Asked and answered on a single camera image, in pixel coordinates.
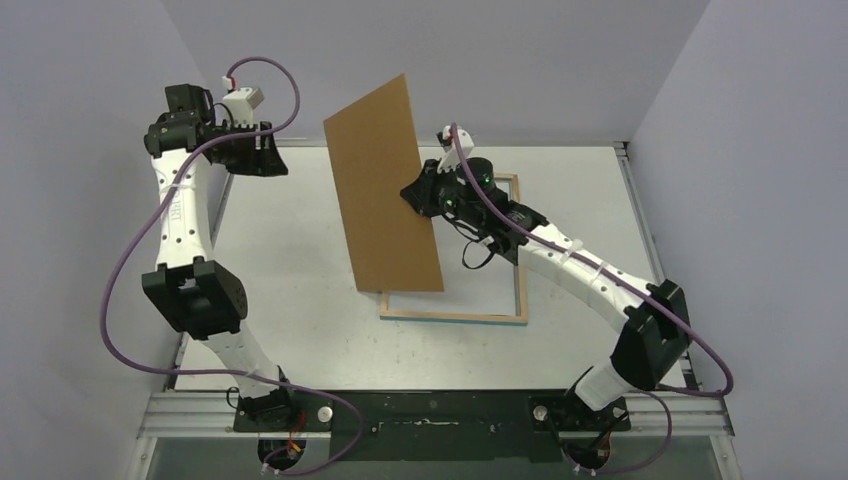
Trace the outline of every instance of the wooden frame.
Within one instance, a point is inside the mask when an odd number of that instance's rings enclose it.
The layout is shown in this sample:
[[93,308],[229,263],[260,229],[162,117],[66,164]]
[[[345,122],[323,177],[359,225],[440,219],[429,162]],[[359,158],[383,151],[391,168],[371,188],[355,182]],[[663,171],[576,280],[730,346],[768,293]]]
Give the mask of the wooden frame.
[[[520,194],[518,190],[518,175],[512,173],[496,173],[495,181],[498,180],[509,182],[511,186],[510,198],[512,198],[516,202],[520,201]],[[527,274],[525,268],[520,266],[516,266],[513,271],[515,278],[515,315],[474,315],[468,313],[390,310],[390,292],[383,292],[382,300],[380,302],[380,319],[418,320],[449,323],[482,323],[494,325],[527,325]]]

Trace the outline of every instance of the gray wall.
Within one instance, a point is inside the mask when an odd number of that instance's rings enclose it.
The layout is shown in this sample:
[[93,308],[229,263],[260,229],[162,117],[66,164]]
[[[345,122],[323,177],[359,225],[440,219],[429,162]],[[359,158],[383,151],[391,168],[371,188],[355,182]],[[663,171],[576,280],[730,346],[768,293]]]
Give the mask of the gray wall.
[[[100,343],[98,302],[156,207],[142,135],[163,87],[202,82],[158,0],[0,6],[0,465],[3,478],[123,478],[151,390]],[[139,275],[119,281],[111,330],[130,357],[173,358],[176,335]]]
[[[406,73],[421,138],[452,120],[478,142],[633,136],[708,0],[163,0],[213,92],[246,55],[292,70],[303,110],[279,137],[323,138],[325,118]],[[288,115],[271,67],[261,118]]]
[[713,0],[630,148],[667,274],[736,373],[750,480],[848,477],[846,25],[844,1]]

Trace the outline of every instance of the cardboard sheet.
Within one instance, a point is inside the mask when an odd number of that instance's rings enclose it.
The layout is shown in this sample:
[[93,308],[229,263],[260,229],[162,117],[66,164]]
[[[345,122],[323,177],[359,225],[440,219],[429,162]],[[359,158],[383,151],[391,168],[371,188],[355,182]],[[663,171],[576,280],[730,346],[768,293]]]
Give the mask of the cardboard sheet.
[[401,75],[324,120],[356,289],[444,291],[430,219],[400,197],[421,171]]

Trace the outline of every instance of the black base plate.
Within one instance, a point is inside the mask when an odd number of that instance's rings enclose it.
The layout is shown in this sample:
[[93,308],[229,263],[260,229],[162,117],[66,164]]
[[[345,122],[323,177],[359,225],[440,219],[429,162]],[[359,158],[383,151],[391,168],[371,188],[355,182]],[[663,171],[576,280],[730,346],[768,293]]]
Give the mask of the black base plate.
[[[527,458],[563,461],[558,442],[533,430],[527,403],[563,391],[334,392],[366,418],[365,434],[342,461],[488,461]],[[330,454],[359,429],[357,418],[335,411]]]
[[287,432],[289,429],[294,428],[297,425],[298,413],[300,411],[306,412],[306,423],[303,425],[303,428],[300,429],[302,432],[328,432],[332,427],[333,421],[329,422],[321,422],[318,420],[318,409],[321,407],[330,407],[333,408],[332,400],[325,399],[323,397],[319,397],[316,395],[296,395],[294,397],[294,414],[292,415],[291,425],[287,429],[281,430],[277,426],[271,426],[267,424],[263,424],[260,419],[253,419],[250,415],[242,414],[244,412],[242,408],[242,400],[239,398],[238,402],[238,410],[236,411],[235,420],[233,420],[233,431],[243,432],[243,433],[266,433],[266,432]]

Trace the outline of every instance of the purple cable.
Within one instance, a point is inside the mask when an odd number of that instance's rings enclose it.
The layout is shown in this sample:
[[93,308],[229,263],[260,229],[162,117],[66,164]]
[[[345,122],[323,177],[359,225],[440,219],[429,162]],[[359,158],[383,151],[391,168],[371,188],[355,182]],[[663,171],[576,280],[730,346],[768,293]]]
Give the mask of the purple cable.
[[[663,410],[665,410],[665,418],[668,420],[668,422],[667,422],[668,427],[666,428],[665,439],[663,439],[663,444],[660,446],[660,448],[658,448],[657,451],[654,452],[653,455],[646,458],[645,460],[642,460],[641,462],[636,463],[634,465],[629,465],[627,467],[611,468],[611,469],[608,469],[608,470],[607,469],[591,470],[591,469],[587,469],[583,466],[580,466],[579,468],[581,470],[586,471],[586,472],[593,472],[594,471],[595,475],[618,475],[620,473],[635,472],[636,470],[641,470],[641,469],[647,467],[648,465],[654,463],[658,458],[660,458],[665,453],[666,450],[668,450],[669,445],[671,445],[671,410],[668,408],[668,404],[665,403],[665,401],[662,398],[658,397],[657,395],[655,395],[651,392],[640,391],[639,393],[641,393],[643,395],[647,395],[647,396],[653,398],[654,400],[660,402],[660,405],[662,405]],[[567,458],[572,464],[578,465],[577,462],[575,462],[574,459],[571,458],[567,453],[565,454],[565,458]]]
[[[483,192],[483,189],[480,187],[480,184],[477,183],[477,179],[474,177],[474,174],[471,171],[471,167],[468,166],[468,161],[465,158],[465,153],[462,151],[462,146],[459,143],[459,134],[457,132],[457,126],[456,126],[455,122],[451,124],[450,131],[451,131],[451,135],[453,137],[454,146],[456,147],[456,152],[459,155],[459,161],[462,165],[462,169],[465,171],[465,176],[470,180],[469,183],[471,183],[471,187],[474,189],[475,192],[477,192],[477,195],[480,197],[480,200],[482,200],[483,203],[486,204],[486,207],[488,207],[489,210],[491,210],[492,213],[494,213],[495,216],[498,217],[504,224],[506,224],[511,229],[515,230],[516,232],[524,235],[528,239],[533,240],[533,241],[535,241],[535,242],[537,242],[541,245],[544,245],[544,246],[546,246],[546,247],[548,247],[551,250],[554,250],[556,252],[569,253],[568,250],[566,250],[565,247],[557,245],[556,243],[553,243],[553,242],[549,242],[549,241],[547,241],[543,238],[539,238],[538,236],[533,235],[532,233],[528,232],[524,228],[521,228],[520,225],[518,225],[515,222],[513,222],[512,220],[510,220],[506,215],[504,215],[503,213],[501,213],[498,210],[498,207],[496,207],[495,204],[492,203],[491,200],[489,200],[489,197],[486,196],[485,192]],[[725,385],[725,387],[723,389],[715,391],[715,392],[702,392],[700,390],[688,390],[688,389],[685,389],[685,388],[678,388],[678,387],[672,387],[672,386],[669,386],[669,385],[660,384],[660,387],[662,389],[668,390],[668,391],[671,391],[671,392],[681,393],[681,394],[684,394],[684,395],[692,395],[692,396],[695,396],[695,397],[715,397],[715,398],[723,397],[723,396],[727,395],[728,393],[730,393],[731,390],[733,390],[733,374],[730,372],[730,367],[728,367],[727,363],[724,362],[724,360],[719,356],[719,354],[715,350],[713,350],[713,348],[710,347],[709,344],[707,344],[707,342],[703,338],[701,338],[700,335],[695,333],[695,331],[692,330],[692,328],[689,327],[689,325],[686,325],[686,322],[681,320],[680,317],[675,315],[671,310],[665,308],[662,304],[660,304],[659,302],[657,302],[656,300],[651,298],[649,295],[645,295],[644,293],[642,293],[638,288],[636,288],[633,285],[631,285],[631,284],[625,282],[624,280],[618,278],[615,274],[608,271],[606,268],[602,268],[601,265],[595,263],[591,259],[586,258],[585,256],[580,255],[577,252],[571,252],[571,258],[574,258],[574,259],[576,259],[576,260],[578,260],[578,261],[580,261],[580,262],[582,262],[582,263],[584,263],[584,264],[586,264],[586,265],[588,265],[588,266],[590,266],[590,267],[592,267],[596,270],[599,270],[601,275],[612,280],[613,283],[615,283],[616,285],[620,286],[621,288],[627,290],[628,292],[632,293],[633,295],[636,295],[637,297],[639,297],[643,301],[648,302],[648,304],[650,306],[656,308],[657,310],[660,311],[660,313],[662,313],[663,315],[665,315],[666,317],[671,319],[671,321],[674,322],[678,327],[680,327],[680,329],[683,330],[686,333],[686,335],[689,335],[689,338],[694,340],[695,343],[697,343],[701,348],[704,349],[705,352],[707,352],[707,355],[709,355],[710,358],[712,358],[716,362],[716,364],[718,364],[721,371],[724,372],[725,379],[727,380],[727,384]]]
[[[291,73],[289,73],[288,70],[286,70],[285,67],[283,67],[282,65],[280,65],[276,61],[271,60],[270,58],[266,58],[266,57],[243,58],[243,59],[239,60],[238,62],[234,63],[233,66],[231,66],[230,69],[227,70],[227,77],[232,78],[232,74],[235,71],[235,69],[238,68],[239,66],[245,64],[245,63],[248,63],[248,62],[264,62],[264,63],[271,64],[271,65],[277,67],[281,72],[283,72],[283,74],[285,74],[286,77],[288,77],[289,82],[291,82],[292,89],[294,90],[294,108],[292,109],[291,115],[289,116],[289,118],[285,122],[281,123],[280,125],[278,125],[274,128],[271,128],[270,130],[261,130],[261,131],[244,132],[244,133],[233,133],[233,134],[230,134],[230,135],[224,135],[222,137],[212,139],[212,140],[204,143],[203,145],[197,147],[197,149],[195,149],[194,152],[192,152],[188,156],[188,158],[186,158],[185,162],[183,162],[183,165],[177,171],[177,175],[174,178],[174,183],[171,184],[171,188],[169,189],[168,193],[165,195],[165,198],[159,204],[159,207],[156,209],[156,211],[153,213],[153,215],[144,223],[144,226],[141,227],[141,230],[139,230],[139,232],[135,235],[135,237],[133,237],[133,239],[130,241],[130,244],[127,246],[127,248],[123,251],[123,253],[121,253],[120,258],[118,259],[118,263],[115,264],[115,268],[112,270],[112,273],[109,275],[109,280],[106,282],[106,288],[103,291],[103,299],[101,300],[101,303],[100,303],[100,338],[103,340],[103,345],[106,346],[106,349],[109,350],[109,353],[111,353],[113,357],[118,359],[118,361],[120,361],[124,365],[126,365],[130,368],[133,368],[135,370],[140,370],[142,372],[155,373],[155,374],[161,374],[161,375],[233,375],[233,376],[239,376],[239,377],[246,377],[246,378],[250,378],[252,380],[256,380],[258,382],[276,385],[276,386],[283,387],[283,388],[291,388],[293,390],[299,390],[299,391],[306,392],[306,393],[309,393],[309,394],[312,394],[312,395],[317,395],[319,397],[324,397],[324,398],[333,400],[334,402],[338,402],[338,403],[344,405],[351,412],[353,412],[353,414],[359,420],[359,431],[357,432],[357,434],[353,438],[353,440],[351,440],[351,442],[349,444],[347,444],[344,448],[342,448],[338,453],[336,453],[335,455],[333,455],[332,457],[327,459],[326,462],[324,462],[320,465],[308,468],[306,470],[301,470],[299,472],[282,472],[281,473],[281,475],[285,475],[285,476],[307,475],[307,474],[310,474],[310,473],[313,473],[313,472],[317,472],[318,470],[323,470],[324,468],[331,465],[333,462],[335,462],[336,460],[341,458],[343,455],[345,455],[347,452],[349,452],[350,449],[353,448],[353,446],[356,444],[356,442],[358,442],[362,438],[364,428],[365,428],[365,418],[362,416],[362,413],[359,410],[357,410],[356,407],[353,406],[350,402],[348,402],[347,400],[340,398],[336,395],[333,395],[332,393],[322,392],[320,390],[314,390],[312,388],[304,387],[304,386],[301,386],[301,385],[294,385],[294,384],[287,383],[287,382],[281,382],[281,381],[275,380],[275,379],[260,377],[259,375],[255,375],[255,374],[252,374],[252,373],[249,373],[249,372],[246,372],[246,371],[241,371],[241,370],[227,370],[227,369],[178,370],[178,369],[173,369],[173,368],[157,368],[157,367],[150,367],[150,366],[147,366],[147,365],[142,365],[140,363],[137,363],[137,362],[131,360],[130,358],[127,358],[126,356],[124,356],[123,353],[118,351],[117,347],[115,347],[115,344],[112,342],[112,339],[109,337],[109,331],[106,327],[106,318],[107,318],[108,312],[109,312],[109,301],[112,298],[112,291],[115,288],[115,282],[118,280],[118,275],[120,275],[121,270],[123,270],[124,265],[126,265],[127,260],[129,260],[130,255],[132,255],[135,248],[141,242],[141,239],[144,238],[144,235],[148,231],[150,231],[151,228],[153,228],[153,225],[155,225],[157,221],[159,221],[159,218],[162,216],[162,214],[165,213],[165,210],[171,204],[171,200],[174,198],[174,194],[176,192],[176,189],[179,188],[180,181],[182,181],[183,175],[185,175],[185,172],[189,169],[192,162],[194,162],[195,159],[197,159],[204,151],[206,151],[207,149],[214,147],[215,145],[218,145],[220,143],[229,142],[231,140],[240,140],[240,139],[244,139],[244,138],[253,138],[253,137],[258,137],[260,135],[271,135],[271,134],[277,133],[280,130],[288,127],[294,121],[295,117],[297,116],[297,113],[300,111],[300,89],[297,86],[297,82],[295,82],[294,77],[292,76]],[[279,450],[271,452],[271,454],[269,454],[267,457],[265,457],[264,462],[268,463],[268,460],[270,458],[272,458],[274,455],[276,455],[276,453],[278,453],[278,452],[279,452]]]

